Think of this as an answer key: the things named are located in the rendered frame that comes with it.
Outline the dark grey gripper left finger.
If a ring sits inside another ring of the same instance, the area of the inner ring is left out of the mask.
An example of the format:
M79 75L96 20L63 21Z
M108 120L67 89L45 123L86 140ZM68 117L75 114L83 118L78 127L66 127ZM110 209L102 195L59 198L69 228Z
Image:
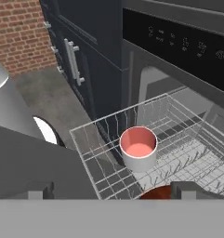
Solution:
M23 189L0 193L0 199L45 200L54 198L53 181L33 181Z

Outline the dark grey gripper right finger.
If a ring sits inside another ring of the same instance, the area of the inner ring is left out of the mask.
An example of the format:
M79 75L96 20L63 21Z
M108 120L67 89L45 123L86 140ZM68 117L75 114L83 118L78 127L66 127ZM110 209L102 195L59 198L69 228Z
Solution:
M180 200L224 200L224 195L208 192L193 181L172 181L171 198Z

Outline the red-brown bowl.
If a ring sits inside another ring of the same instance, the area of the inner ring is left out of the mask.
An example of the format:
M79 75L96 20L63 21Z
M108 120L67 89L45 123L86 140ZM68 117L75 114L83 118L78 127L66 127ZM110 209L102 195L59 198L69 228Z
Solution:
M149 190L140 196L141 199L169 199L171 197L171 186L161 186L155 189Z

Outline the white cup with pink inside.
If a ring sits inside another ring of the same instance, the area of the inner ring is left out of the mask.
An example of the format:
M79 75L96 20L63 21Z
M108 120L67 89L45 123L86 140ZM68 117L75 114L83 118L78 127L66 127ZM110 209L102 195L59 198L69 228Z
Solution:
M157 160L158 139L146 126L132 126L123 132L119 146L125 166L133 172L146 172Z

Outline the dark navy cupboard door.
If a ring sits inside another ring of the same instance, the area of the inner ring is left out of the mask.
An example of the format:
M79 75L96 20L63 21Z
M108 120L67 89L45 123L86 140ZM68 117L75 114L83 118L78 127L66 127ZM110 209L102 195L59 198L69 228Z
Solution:
M121 108L122 83L122 0L56 0L61 37L73 41L80 76L79 86L93 118ZM68 66L72 73L68 54Z

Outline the dark grey dishwasher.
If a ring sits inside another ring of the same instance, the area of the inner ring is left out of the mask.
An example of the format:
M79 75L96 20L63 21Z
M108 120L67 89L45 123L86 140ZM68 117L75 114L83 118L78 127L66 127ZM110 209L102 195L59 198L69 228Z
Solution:
M224 0L124 0L132 104L164 93L224 140Z

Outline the dark navy cupboard run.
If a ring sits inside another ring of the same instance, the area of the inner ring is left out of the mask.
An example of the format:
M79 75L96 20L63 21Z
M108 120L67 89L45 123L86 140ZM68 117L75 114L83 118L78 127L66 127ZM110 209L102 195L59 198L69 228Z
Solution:
M68 71L67 71L66 64L64 62L62 47L60 45L59 32L56 28L56 22L54 20L53 13L52 13L51 1L39 0L39 2L42 8L44 21L48 21L51 24L51 28L47 29L49 37L50 37L50 41L51 41L51 46L55 46L56 49L59 51L56 54L54 53L57 59L57 64L58 66L61 66L61 68L64 70L64 73L62 73L64 78L68 79Z

